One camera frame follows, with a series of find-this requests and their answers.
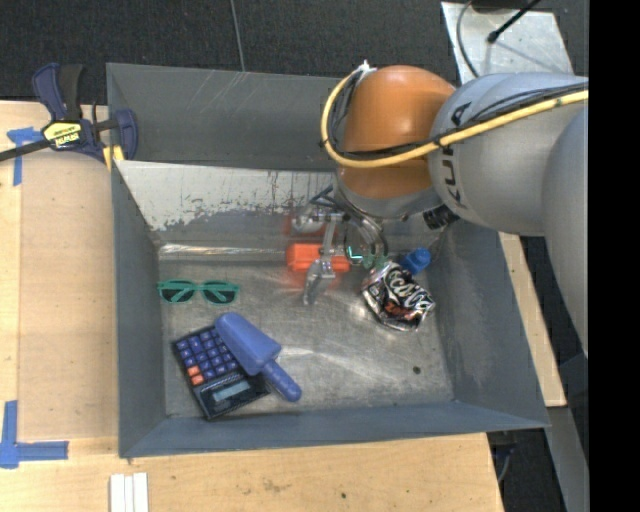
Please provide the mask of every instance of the gray bin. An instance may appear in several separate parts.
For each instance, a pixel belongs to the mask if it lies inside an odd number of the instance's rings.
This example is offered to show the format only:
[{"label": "gray bin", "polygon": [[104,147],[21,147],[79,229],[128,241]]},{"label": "gray bin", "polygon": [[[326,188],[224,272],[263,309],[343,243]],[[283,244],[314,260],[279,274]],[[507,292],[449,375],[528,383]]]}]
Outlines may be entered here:
[{"label": "gray bin", "polygon": [[[538,428],[546,409],[495,231],[460,221],[432,232],[420,216],[385,225],[392,254],[427,245],[419,281],[436,312],[415,333],[379,325],[341,274],[312,306],[285,265],[288,230],[333,181],[319,147],[336,79],[111,64],[111,109],[135,112],[140,147],[113,170],[123,457],[380,441]],[[157,281],[224,279],[224,307],[168,305]],[[283,346],[300,384],[207,422],[172,341],[236,311]]]}]

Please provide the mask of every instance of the black floor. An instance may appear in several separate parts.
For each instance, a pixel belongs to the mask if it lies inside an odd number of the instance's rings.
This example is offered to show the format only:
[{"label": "black floor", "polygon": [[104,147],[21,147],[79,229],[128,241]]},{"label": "black floor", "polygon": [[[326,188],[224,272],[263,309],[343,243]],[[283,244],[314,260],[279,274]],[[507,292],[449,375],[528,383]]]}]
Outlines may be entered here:
[{"label": "black floor", "polygon": [[[477,0],[479,6],[526,4]],[[33,98],[31,76],[49,62],[86,67],[79,99],[106,104],[105,63],[123,62],[342,77],[363,59],[411,64],[459,85],[436,0],[193,0],[2,2],[0,99]],[[543,0],[574,71],[589,75],[589,0]],[[523,239],[558,361],[579,352],[541,239]],[[571,397],[588,457],[588,393]],[[507,512],[564,512],[542,431],[491,434]]]}]

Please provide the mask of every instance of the black cable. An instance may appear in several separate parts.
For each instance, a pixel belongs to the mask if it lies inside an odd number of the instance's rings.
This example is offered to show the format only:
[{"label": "black cable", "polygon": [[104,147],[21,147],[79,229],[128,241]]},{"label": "black cable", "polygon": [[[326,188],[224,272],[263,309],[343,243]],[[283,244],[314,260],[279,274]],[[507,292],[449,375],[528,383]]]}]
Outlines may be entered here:
[{"label": "black cable", "polygon": [[349,81],[345,84],[345,87],[340,91],[338,97],[333,103],[331,113],[329,116],[328,124],[328,136],[329,141],[335,147],[338,145],[338,139],[336,133],[338,132],[338,128],[342,121],[347,116],[347,112],[349,111],[349,106],[351,105],[351,99],[353,98],[353,93],[356,90],[356,85],[358,84],[358,80],[362,76],[363,71],[359,71],[355,73]]},{"label": "black cable", "polygon": [[469,70],[471,71],[473,76],[478,78],[480,75],[476,71],[476,68],[473,67],[473,64],[471,64],[471,60],[469,59],[469,56],[467,55],[467,51],[464,48],[464,44],[462,44],[462,35],[460,34],[460,29],[462,27],[462,17],[464,16],[464,13],[467,12],[467,9],[469,7],[471,7],[471,3],[472,3],[472,1],[469,0],[464,5],[464,7],[462,8],[462,11],[460,11],[460,15],[458,16],[458,23],[456,24],[456,40],[458,41],[458,48],[460,49],[460,53],[462,54],[462,58],[464,59],[465,63],[467,64],[467,67],[469,68]]},{"label": "black cable", "polygon": [[245,71],[244,67],[244,53],[242,52],[242,41],[240,40],[240,28],[238,27],[238,17],[236,16],[236,6],[233,0],[231,3],[231,16],[233,18],[233,28],[236,33],[236,43],[238,45],[238,55],[240,56],[240,69]]},{"label": "black cable", "polygon": [[28,155],[29,153],[33,153],[34,151],[39,151],[48,147],[49,142],[42,139],[37,142],[30,142],[29,144],[26,144],[24,146],[17,146],[15,148],[7,149],[6,151],[0,152],[0,162],[11,160],[12,158],[17,158],[23,155]]},{"label": "black cable", "polygon": [[[518,98],[521,98],[523,96],[530,96],[532,94],[535,94],[536,96],[533,98],[533,102],[537,103],[540,100],[550,100],[550,99],[553,99],[554,97],[562,96],[564,94],[570,94],[572,92],[582,91],[586,88],[585,87],[586,85],[588,85],[588,82],[581,82],[579,84],[571,84],[571,85],[561,86],[561,87],[547,87],[544,89],[533,89],[531,91],[525,91],[518,94],[513,94],[499,101],[496,101],[495,103],[492,103],[491,105],[483,108],[479,112],[476,112],[471,118],[469,118],[469,121],[476,121],[480,119],[483,114],[497,107],[498,105],[517,100]],[[527,103],[530,104],[530,101],[528,102],[523,101],[522,103],[518,104],[518,107],[519,108],[526,107],[528,106]],[[506,112],[502,110],[498,111],[499,114],[503,114]]]},{"label": "black cable", "polygon": [[40,101],[37,96],[0,96],[2,101]]},{"label": "black cable", "polygon": [[505,459],[504,462],[502,463],[502,471],[500,471],[500,474],[497,477],[498,483],[502,483],[502,481],[504,480],[504,477],[507,475],[507,470],[509,469],[509,463],[511,462],[511,454],[509,453]]},{"label": "black cable", "polygon": [[507,30],[511,25],[513,25],[516,21],[522,18],[528,11],[530,11],[537,3],[540,3],[540,0],[532,0],[527,5],[522,7],[516,14],[514,14],[511,18],[509,18],[502,26],[498,27],[496,30],[491,32],[487,36],[487,43],[493,44],[500,37],[505,30]]},{"label": "black cable", "polygon": [[326,207],[337,207],[338,209],[342,209],[340,204],[331,196],[330,194],[333,191],[333,185],[329,185],[324,190],[318,192],[315,196],[309,199],[310,204],[314,204],[316,206],[326,206]]}]

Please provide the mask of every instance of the bin floor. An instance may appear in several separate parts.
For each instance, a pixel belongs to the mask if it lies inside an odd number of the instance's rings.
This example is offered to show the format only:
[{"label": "bin floor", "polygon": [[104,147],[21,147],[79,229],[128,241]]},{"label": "bin floor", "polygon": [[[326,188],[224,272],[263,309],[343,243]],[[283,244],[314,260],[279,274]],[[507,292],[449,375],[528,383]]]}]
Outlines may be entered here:
[{"label": "bin floor", "polygon": [[[171,342],[235,311],[279,342],[278,358],[300,385],[302,398],[288,403],[277,393],[233,414],[273,413],[363,406],[446,402],[453,399],[437,329],[437,309],[416,332],[380,325],[358,293],[366,271],[338,274],[313,306],[302,303],[305,274],[282,263],[229,263],[215,256],[195,260],[188,253],[160,260],[160,278],[197,283],[224,280],[240,292],[229,306],[214,306],[198,294],[186,304],[162,304],[167,414],[199,416]],[[428,289],[425,272],[418,281]]]}]

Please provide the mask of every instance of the blue tape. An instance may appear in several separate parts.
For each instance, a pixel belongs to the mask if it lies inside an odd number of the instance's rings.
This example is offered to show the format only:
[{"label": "blue tape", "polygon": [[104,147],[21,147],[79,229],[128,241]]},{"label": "blue tape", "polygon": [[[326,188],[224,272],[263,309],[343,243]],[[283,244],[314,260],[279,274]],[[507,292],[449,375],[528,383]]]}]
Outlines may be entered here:
[{"label": "blue tape", "polygon": [[68,459],[69,441],[46,441],[39,443],[18,443],[18,401],[4,404],[2,422],[2,442],[0,443],[0,468],[16,469],[20,462],[35,460]]},{"label": "blue tape", "polygon": [[[7,137],[16,146],[22,146],[27,142],[37,142],[42,140],[42,134],[38,130],[34,130],[32,126],[29,128],[18,128],[17,130],[9,130]],[[13,186],[22,183],[22,157],[18,156],[13,164]]]}]

